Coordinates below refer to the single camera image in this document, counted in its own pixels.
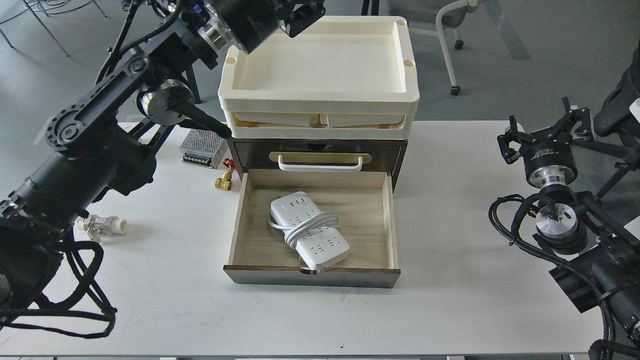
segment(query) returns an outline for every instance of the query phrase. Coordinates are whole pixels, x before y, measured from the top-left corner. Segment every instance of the open drawer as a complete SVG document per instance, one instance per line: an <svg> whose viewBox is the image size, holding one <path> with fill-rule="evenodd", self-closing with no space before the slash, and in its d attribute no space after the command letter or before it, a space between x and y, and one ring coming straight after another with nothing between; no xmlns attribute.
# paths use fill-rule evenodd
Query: open drawer
<svg viewBox="0 0 640 360"><path fill-rule="evenodd" d="M239 284L392 288L400 269L391 182L386 172L247 171L224 271ZM298 191L338 214L350 250L336 267L307 269L282 231L267 223L271 201Z"/></svg>

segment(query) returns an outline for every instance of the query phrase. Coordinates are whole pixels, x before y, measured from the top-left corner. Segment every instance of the power outlet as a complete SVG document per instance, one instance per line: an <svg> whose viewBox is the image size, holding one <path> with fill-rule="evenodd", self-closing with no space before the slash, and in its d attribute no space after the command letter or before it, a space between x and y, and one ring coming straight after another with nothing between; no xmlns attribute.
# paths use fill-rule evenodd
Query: power outlet
<svg viewBox="0 0 640 360"><path fill-rule="evenodd" d="M305 192L296 192L271 202L271 216L279 225L297 226L321 210ZM291 230L283 230L285 235ZM311 270L318 270L345 259L349 243L337 229L308 230L298 238L296 251Z"/></svg>

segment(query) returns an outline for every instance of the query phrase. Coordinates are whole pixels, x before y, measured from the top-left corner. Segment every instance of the drawer front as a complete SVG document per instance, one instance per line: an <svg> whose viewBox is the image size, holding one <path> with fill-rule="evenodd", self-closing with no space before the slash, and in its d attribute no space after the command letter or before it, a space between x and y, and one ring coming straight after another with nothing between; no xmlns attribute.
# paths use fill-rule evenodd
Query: drawer front
<svg viewBox="0 0 640 360"><path fill-rule="evenodd" d="M400 277L400 269L327 268L322 272L309 272L293 266L225 265L224 271L236 284L349 288L391 289Z"/></svg>
<svg viewBox="0 0 640 360"><path fill-rule="evenodd" d="M277 154L283 154L284 160L294 158L295 163L304 159L308 153L309 164L321 163L318 158L329 159L325 165L347 165L335 155L345 153L364 158L362 171L391 173L392 186L396 185L402 165L406 140L305 140L305 139L235 139L228 140L238 173L243 174L251 168L278 168Z"/></svg>

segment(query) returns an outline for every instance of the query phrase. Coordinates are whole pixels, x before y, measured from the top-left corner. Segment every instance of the brass valve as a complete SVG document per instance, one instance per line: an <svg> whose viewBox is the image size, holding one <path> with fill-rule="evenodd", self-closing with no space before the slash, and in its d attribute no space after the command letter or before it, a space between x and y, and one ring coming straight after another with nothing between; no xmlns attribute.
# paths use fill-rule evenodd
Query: brass valve
<svg viewBox="0 0 640 360"><path fill-rule="evenodd" d="M222 189L225 191L231 190L231 186L233 183L231 182L231 174L233 174L233 169L228 169L222 174L222 177L216 179L216 189Z"/></svg>

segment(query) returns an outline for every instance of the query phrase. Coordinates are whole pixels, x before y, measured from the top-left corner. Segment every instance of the white cable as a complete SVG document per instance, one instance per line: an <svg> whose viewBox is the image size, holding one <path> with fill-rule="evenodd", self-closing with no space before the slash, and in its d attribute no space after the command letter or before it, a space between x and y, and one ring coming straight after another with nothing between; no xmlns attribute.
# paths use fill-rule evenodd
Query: white cable
<svg viewBox="0 0 640 360"><path fill-rule="evenodd" d="M332 227L334 229L338 228L338 214L332 211L322 211L311 218L306 219L296 226L285 226L275 224L271 221L271 217L268 219L269 225L274 227L275 229L283 230L285 232L284 242L287 245L295 249L296 244L298 243L298 238L301 238L303 235L307 233L307 231L314 229L321 229L323 227Z"/></svg>

